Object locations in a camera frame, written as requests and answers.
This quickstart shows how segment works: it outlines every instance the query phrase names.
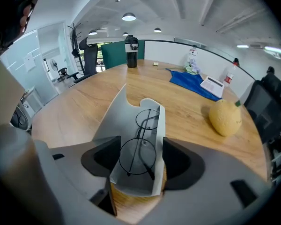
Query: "white cardboard stand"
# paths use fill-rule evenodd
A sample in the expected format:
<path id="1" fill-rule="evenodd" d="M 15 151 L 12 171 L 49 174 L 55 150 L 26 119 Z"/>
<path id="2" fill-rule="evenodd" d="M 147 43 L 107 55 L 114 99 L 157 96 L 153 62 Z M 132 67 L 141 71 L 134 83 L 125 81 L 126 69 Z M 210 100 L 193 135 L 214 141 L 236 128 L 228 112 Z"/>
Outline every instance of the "white cardboard stand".
<path id="1" fill-rule="evenodd" d="M 140 106 L 132 106 L 126 98 L 126 84 L 116 95 L 110 107 L 106 111 L 103 120 L 94 135 L 93 141 L 108 137 L 121 136 L 121 146 L 132 138 L 136 137 L 139 126 L 135 118 L 137 114 L 146 109 L 159 112 L 157 128 L 146 130 L 145 139 L 148 139 L 156 150 L 156 160 L 152 167 L 155 179 L 152 180 L 148 173 L 142 175 L 127 175 L 127 172 L 117 162 L 110 175 L 110 180 L 115 184 L 116 189 L 122 193 L 132 196 L 155 196 L 160 195 L 163 181 L 163 137 L 165 137 L 165 112 L 164 107 L 152 99 L 141 100 Z M 120 159 L 131 160 L 133 154 L 121 154 Z"/>

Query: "green partition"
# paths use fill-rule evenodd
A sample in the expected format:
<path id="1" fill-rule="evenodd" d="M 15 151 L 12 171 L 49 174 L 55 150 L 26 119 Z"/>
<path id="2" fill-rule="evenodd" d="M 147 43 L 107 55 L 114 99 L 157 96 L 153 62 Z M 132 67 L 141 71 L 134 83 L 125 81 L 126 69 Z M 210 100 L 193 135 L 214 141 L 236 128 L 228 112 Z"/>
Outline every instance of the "green partition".
<path id="1" fill-rule="evenodd" d="M 105 69 L 127 63 L 124 41 L 109 43 L 101 46 Z M 139 40 L 137 59 L 145 58 L 145 41 Z"/>

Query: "blue cloth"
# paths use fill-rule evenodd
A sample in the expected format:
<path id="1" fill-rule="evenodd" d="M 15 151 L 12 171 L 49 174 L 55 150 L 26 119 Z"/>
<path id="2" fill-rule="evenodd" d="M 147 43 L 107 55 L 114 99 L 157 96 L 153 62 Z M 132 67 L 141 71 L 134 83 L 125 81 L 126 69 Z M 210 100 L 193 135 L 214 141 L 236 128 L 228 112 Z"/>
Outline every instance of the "blue cloth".
<path id="1" fill-rule="evenodd" d="M 190 73 L 180 73 L 176 71 L 171 71 L 169 70 L 170 73 L 172 74 L 172 78 L 170 79 L 171 83 L 174 83 L 180 87 L 186 88 L 188 90 L 191 90 L 193 92 L 196 92 L 200 94 L 201 96 L 208 98 L 212 101 L 218 101 L 221 98 L 216 97 L 212 93 L 208 92 L 204 88 L 200 86 L 200 84 L 203 82 L 203 79 L 201 76 L 198 75 L 192 75 Z"/>

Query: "black office chair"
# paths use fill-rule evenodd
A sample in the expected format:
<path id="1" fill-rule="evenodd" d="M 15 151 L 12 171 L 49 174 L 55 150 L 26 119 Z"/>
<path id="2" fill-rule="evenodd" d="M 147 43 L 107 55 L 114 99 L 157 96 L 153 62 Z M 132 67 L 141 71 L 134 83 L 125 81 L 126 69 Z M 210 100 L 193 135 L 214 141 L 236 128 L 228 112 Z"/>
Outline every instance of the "black office chair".
<path id="1" fill-rule="evenodd" d="M 281 104 L 281 80 L 273 73 L 268 73 L 261 81 L 265 89 Z"/>
<path id="2" fill-rule="evenodd" d="M 63 67 L 61 70 L 58 71 L 58 73 L 60 77 L 67 75 L 67 68 Z"/>
<path id="3" fill-rule="evenodd" d="M 257 127 L 262 143 L 279 137 L 281 104 L 267 91 L 263 82 L 254 82 L 244 106 Z"/>
<path id="4" fill-rule="evenodd" d="M 98 45 L 88 45 L 86 37 L 79 43 L 79 49 L 84 51 L 84 76 L 74 80 L 74 83 L 79 83 L 82 80 L 97 73 L 96 64 L 98 55 Z"/>
<path id="5" fill-rule="evenodd" d="M 62 69 L 58 70 L 58 74 L 59 74 L 59 78 L 57 79 L 58 82 L 61 82 L 63 80 L 65 80 L 68 76 L 67 74 L 67 68 L 63 67 Z"/>

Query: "wooden table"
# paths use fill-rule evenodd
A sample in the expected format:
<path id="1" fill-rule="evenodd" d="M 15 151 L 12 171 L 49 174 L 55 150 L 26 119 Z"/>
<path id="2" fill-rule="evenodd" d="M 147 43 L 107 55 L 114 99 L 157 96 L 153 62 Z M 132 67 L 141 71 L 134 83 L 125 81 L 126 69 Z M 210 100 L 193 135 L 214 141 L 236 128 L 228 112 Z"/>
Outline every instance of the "wooden table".
<path id="1" fill-rule="evenodd" d="M 231 137 L 222 137 L 212 127 L 208 111 L 214 103 L 201 95 L 169 82 L 171 74 L 162 68 L 177 67 L 138 60 L 137 68 L 126 64 L 94 75 L 56 97 L 33 119 L 32 137 L 45 141 L 49 148 L 92 140 L 110 103 L 127 83 L 128 101 L 139 106 L 151 98 L 165 107 L 166 136 L 197 143 L 229 153 L 266 180 L 266 159 L 257 129 L 242 106 L 243 124 Z M 223 98 L 236 102 L 237 96 L 225 89 Z M 128 223 L 141 220 L 161 196 L 135 198 L 112 187 L 118 218 Z"/>

